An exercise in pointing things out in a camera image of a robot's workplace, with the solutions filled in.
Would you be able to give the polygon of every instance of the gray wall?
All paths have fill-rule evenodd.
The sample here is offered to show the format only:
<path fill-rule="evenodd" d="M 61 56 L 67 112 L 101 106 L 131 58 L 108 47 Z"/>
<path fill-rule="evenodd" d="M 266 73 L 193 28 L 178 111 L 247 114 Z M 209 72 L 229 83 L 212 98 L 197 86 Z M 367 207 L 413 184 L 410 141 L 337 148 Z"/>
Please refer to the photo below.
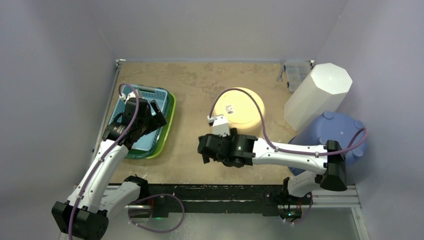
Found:
<path fill-rule="evenodd" d="M 94 0 L 115 58 L 315 59 L 347 0 Z"/>
<path fill-rule="evenodd" d="M 339 111 L 369 129 L 351 174 L 372 239 L 424 236 L 422 9 L 422 0 L 350 0 L 316 60 L 347 70 Z"/>
<path fill-rule="evenodd" d="M 114 59 L 85 1 L 0 1 L 0 235 L 57 239 L 88 167 Z"/>

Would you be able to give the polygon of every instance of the white cable clip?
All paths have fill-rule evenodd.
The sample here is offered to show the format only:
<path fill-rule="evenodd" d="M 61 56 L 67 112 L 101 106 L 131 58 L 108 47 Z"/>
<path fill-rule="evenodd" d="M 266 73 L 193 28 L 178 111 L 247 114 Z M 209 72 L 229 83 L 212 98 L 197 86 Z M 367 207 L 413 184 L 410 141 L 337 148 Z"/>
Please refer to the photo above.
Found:
<path fill-rule="evenodd" d="M 119 99 L 125 102 L 125 100 L 127 100 L 127 96 L 122 93 L 122 95 L 119 96 Z"/>
<path fill-rule="evenodd" d="M 208 124 L 213 123 L 214 122 L 214 119 L 215 119 L 214 117 L 209 117 L 209 115 L 207 115 L 206 118 L 207 118 L 207 123 Z"/>

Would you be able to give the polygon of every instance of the black metal base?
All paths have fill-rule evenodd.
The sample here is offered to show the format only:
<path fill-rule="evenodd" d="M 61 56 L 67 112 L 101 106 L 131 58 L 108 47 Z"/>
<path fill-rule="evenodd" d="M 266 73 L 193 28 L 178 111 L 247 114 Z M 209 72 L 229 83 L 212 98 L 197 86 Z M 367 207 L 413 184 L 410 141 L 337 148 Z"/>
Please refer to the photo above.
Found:
<path fill-rule="evenodd" d="M 311 195 L 302 198 L 285 193 L 283 185 L 224 184 L 148 184 L 150 195 L 171 194 L 184 204 L 186 213 L 262 214 L 265 217 L 301 217 L 298 205 L 309 205 Z M 138 205 L 148 205 L 148 201 Z M 166 218 L 169 213 L 181 213 L 180 204 L 172 198 L 154 199 L 152 217 Z"/>

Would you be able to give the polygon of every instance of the floor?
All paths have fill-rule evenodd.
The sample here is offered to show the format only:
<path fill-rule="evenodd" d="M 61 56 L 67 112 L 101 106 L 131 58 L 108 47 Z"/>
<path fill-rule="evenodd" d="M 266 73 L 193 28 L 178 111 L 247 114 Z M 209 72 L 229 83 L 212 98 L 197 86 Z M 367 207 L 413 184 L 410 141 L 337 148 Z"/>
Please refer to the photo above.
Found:
<path fill-rule="evenodd" d="M 287 143 L 296 132 L 284 120 L 284 104 L 290 93 L 286 81 L 277 82 L 279 63 L 126 62 L 120 71 L 112 106 L 120 83 L 161 87 L 176 97 L 176 110 L 163 152 L 152 159 L 124 159 L 111 182 L 121 183 L 137 174 L 150 183 L 180 184 L 282 184 L 292 176 L 285 166 L 257 165 L 242 168 L 221 163 L 203 164 L 197 153 L 198 137 L 209 133 L 206 116 L 215 97 L 231 87 L 255 91 L 266 109 L 265 125 L 273 142 Z"/>

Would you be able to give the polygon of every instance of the cable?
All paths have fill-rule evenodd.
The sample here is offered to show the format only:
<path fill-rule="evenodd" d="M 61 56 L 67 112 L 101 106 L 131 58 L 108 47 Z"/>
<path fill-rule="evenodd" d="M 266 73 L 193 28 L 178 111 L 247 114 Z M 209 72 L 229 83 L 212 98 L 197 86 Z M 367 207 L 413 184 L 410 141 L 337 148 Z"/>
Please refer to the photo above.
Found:
<path fill-rule="evenodd" d="M 73 227 L 74 227 L 75 211 L 77 210 L 77 207 L 80 204 L 80 199 L 83 196 L 83 193 L 87 188 L 87 184 L 89 184 L 94 173 L 99 168 L 100 163 L 102 162 L 101 160 L 105 161 L 105 157 L 109 154 L 109 152 L 122 140 L 122 138 L 127 134 L 128 130 L 130 130 L 131 126 L 133 125 L 134 121 L 136 120 L 137 113 L 139 112 L 139 104 L 140 104 L 139 94 L 131 84 L 128 84 L 128 83 L 120 84 L 119 88 L 118 88 L 119 96 L 122 96 L 121 87 L 124 86 L 124 85 L 131 88 L 131 90 L 135 94 L 135 111 L 134 111 L 134 114 L 132 115 L 131 121 L 129 122 L 128 126 L 126 126 L 125 130 L 115 140 L 115 142 L 113 142 L 113 144 L 108 149 L 106 149 L 106 151 L 104 151 L 104 153 L 101 155 L 100 159 L 96 162 L 94 167 L 91 169 L 90 173 L 88 174 L 87 178 L 85 179 L 85 182 L 82 184 L 81 190 L 78 193 L 78 198 L 75 200 L 75 203 L 72 207 L 72 211 L 70 212 L 69 225 L 68 225 L 69 240 L 73 240 L 72 230 L 73 230 Z"/>
<path fill-rule="evenodd" d="M 221 92 L 215 99 L 215 101 L 212 104 L 212 108 L 210 109 L 209 112 L 209 118 L 212 117 L 212 113 L 214 111 L 215 105 L 217 104 L 218 100 L 220 99 L 220 97 L 229 91 L 239 91 L 242 93 L 245 93 L 255 104 L 257 111 L 259 113 L 260 116 L 260 121 L 262 122 L 262 131 L 263 131 L 263 137 L 265 138 L 265 141 L 268 143 L 269 146 L 271 146 L 271 148 L 273 148 L 274 150 L 283 152 L 283 153 L 288 153 L 288 154 L 301 154 L 301 155 L 310 155 L 310 156 L 315 156 L 316 153 L 315 152 L 307 152 L 307 151 L 294 151 L 294 150 L 288 150 L 288 149 L 283 149 L 283 148 L 279 148 L 276 147 L 273 142 L 268 138 L 267 135 L 267 131 L 265 129 L 265 119 L 264 116 L 261 112 L 261 108 L 259 107 L 258 103 L 255 101 L 255 99 L 245 90 L 243 89 L 239 89 L 239 88 L 228 88 L 226 90 L 224 90 L 223 92 Z M 356 138 L 359 136 L 360 133 L 364 132 L 363 137 L 361 138 L 361 140 L 359 140 L 359 142 L 357 142 L 355 145 L 352 145 L 354 143 L 354 141 L 356 140 Z M 342 149 L 342 150 L 338 150 L 338 151 L 331 151 L 331 152 L 319 152 L 318 156 L 332 156 L 332 155 L 338 155 L 338 154 L 345 154 L 353 149 L 356 149 L 357 147 L 359 147 L 362 143 L 365 142 L 365 139 L 368 137 L 368 131 L 366 127 L 363 127 L 361 129 L 359 129 L 355 135 L 352 137 L 352 139 L 350 140 L 349 145 L 347 146 L 347 148 Z"/>
<path fill-rule="evenodd" d="M 306 216 L 309 214 L 309 212 L 311 211 L 312 208 L 312 204 L 313 204 L 313 200 L 312 200 L 312 195 L 310 195 L 310 203 L 309 203 L 309 207 L 307 208 L 306 212 L 304 214 L 302 214 L 302 217 L 298 220 L 293 222 L 293 220 L 291 221 L 292 224 L 298 224 L 300 222 L 302 222 L 303 220 L 305 220 Z"/>
<path fill-rule="evenodd" d="M 166 234 L 166 233 L 170 233 L 170 232 L 174 231 L 175 229 L 177 229 L 177 228 L 178 228 L 178 227 L 179 227 L 179 226 L 183 223 L 184 216 L 185 216 L 185 214 L 186 214 L 185 209 L 184 209 L 183 202 L 181 202 L 181 200 L 180 200 L 180 199 L 178 199 L 178 197 L 176 197 L 176 196 L 174 196 L 174 195 L 172 195 L 172 194 L 168 194 L 168 193 L 161 193 L 161 194 L 156 194 L 156 195 L 152 195 L 152 196 L 148 196 L 148 197 L 145 197 L 145 198 L 139 199 L 139 200 L 137 200 L 137 201 L 135 201 L 135 202 L 143 202 L 143 201 L 146 201 L 146 200 L 149 200 L 149 199 L 153 199 L 153 198 L 156 198 L 156 197 L 160 197 L 160 196 L 168 196 L 168 197 L 174 198 L 175 200 L 177 200 L 177 201 L 178 201 L 179 205 L 181 206 L 181 209 L 182 209 L 182 217 L 181 217 L 181 220 L 179 220 L 179 222 L 178 222 L 178 224 L 177 224 L 176 226 L 174 226 L 173 228 L 168 229 L 168 230 L 155 230 L 155 229 L 151 229 L 151 228 L 148 228 L 148 227 L 142 226 L 142 225 L 140 225 L 140 224 L 136 223 L 135 221 L 133 221 L 133 220 L 131 219 L 131 216 L 130 216 L 130 210 L 128 210 L 128 219 L 129 219 L 129 223 L 131 223 L 131 224 L 133 224 L 134 226 L 139 227 L 139 228 L 141 228 L 141 229 L 147 230 L 147 231 L 152 232 L 152 233 L 157 233 L 157 234 Z"/>

